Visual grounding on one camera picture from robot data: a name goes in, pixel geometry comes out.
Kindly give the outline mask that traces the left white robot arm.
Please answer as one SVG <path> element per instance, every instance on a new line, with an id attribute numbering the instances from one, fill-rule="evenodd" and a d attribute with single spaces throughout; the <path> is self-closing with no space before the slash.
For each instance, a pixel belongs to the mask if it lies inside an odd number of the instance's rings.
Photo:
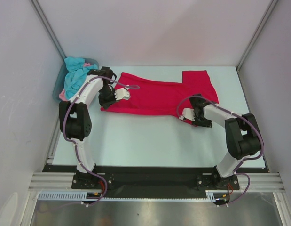
<path id="1" fill-rule="evenodd" d="M 109 67 L 91 69 L 77 93 L 68 101 L 59 103 L 60 130 L 66 141 L 74 146 L 77 171 L 85 173 L 82 182 L 88 188 L 96 187 L 99 182 L 99 177 L 91 172 L 95 161 L 87 143 L 92 129 L 88 107 L 95 96 L 99 97 L 99 104 L 103 109 L 116 103 L 115 89 L 111 86 L 116 77 Z"/>

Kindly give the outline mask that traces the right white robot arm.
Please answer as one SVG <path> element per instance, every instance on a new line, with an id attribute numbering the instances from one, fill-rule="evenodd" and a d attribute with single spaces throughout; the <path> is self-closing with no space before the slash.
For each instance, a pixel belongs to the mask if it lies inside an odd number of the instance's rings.
<path id="1" fill-rule="evenodd" d="M 222 108 L 201 95 L 189 98 L 193 107 L 193 125 L 212 126 L 215 122 L 225 129 L 227 154 L 216 166 L 217 174 L 212 176 L 212 185 L 223 189 L 245 161 L 259 159 L 264 144 L 255 116 L 251 113 L 239 115 Z"/>

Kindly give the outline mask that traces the red t shirt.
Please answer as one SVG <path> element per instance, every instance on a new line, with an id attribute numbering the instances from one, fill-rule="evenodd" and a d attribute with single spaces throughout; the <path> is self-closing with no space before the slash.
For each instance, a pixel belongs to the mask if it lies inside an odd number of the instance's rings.
<path id="1" fill-rule="evenodd" d="M 130 89 L 130 99 L 120 100 L 102 112 L 126 113 L 136 115 L 177 117 L 176 109 L 182 99 L 201 95 L 218 103 L 217 93 L 206 70 L 182 71 L 182 82 L 153 81 L 122 72 L 119 82 L 125 85 L 138 85 L 140 88 Z"/>

